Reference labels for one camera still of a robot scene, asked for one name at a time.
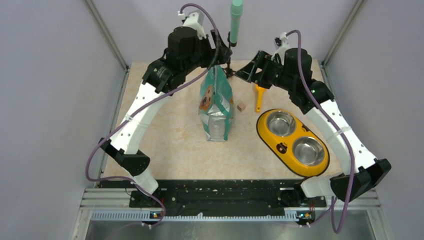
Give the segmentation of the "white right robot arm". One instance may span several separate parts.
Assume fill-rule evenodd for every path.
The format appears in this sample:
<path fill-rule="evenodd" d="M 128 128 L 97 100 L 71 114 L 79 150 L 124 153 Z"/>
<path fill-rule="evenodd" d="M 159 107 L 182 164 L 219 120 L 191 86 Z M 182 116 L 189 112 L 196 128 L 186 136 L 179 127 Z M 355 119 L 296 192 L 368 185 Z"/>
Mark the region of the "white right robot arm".
<path fill-rule="evenodd" d="M 287 91 L 291 102 L 318 128 L 340 162 L 342 173 L 338 175 L 302 180 L 293 192 L 294 202 L 307 206 L 314 197 L 320 196 L 351 202 L 376 187 L 392 165 L 365 147 L 342 116 L 327 85 L 312 77 L 311 67 L 312 57 L 303 48 L 286 50 L 283 63 L 260 50 L 235 75 L 266 89 L 275 86 Z"/>

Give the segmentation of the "green pet food bag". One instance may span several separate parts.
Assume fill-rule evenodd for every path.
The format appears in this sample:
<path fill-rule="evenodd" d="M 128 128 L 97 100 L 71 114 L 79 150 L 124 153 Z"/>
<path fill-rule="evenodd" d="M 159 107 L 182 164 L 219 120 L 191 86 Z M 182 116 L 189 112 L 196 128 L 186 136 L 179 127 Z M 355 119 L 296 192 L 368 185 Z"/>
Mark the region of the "green pet food bag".
<path fill-rule="evenodd" d="M 208 141 L 226 142 L 234 118 L 233 89 L 224 69 L 215 65 L 200 85 L 198 114 Z"/>

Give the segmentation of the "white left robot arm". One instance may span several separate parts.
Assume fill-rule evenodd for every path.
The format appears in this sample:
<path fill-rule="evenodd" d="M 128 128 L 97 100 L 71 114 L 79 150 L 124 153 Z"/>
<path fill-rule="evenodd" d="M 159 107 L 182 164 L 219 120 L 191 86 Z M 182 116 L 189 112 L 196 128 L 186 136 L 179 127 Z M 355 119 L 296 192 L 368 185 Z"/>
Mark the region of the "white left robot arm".
<path fill-rule="evenodd" d="M 210 69 L 224 64 L 232 51 L 225 45 L 216 29 L 209 35 L 198 36 L 192 27 L 175 28 L 167 40 L 160 58 L 151 62 L 139 86 L 138 93 L 121 124 L 107 139 L 100 141 L 101 149 L 129 175 L 129 180 L 143 189 L 141 200 L 149 207 L 160 202 L 159 184 L 149 170 L 151 159 L 140 149 L 147 128 L 163 104 L 179 90 L 188 86 L 186 77 L 197 68 Z"/>

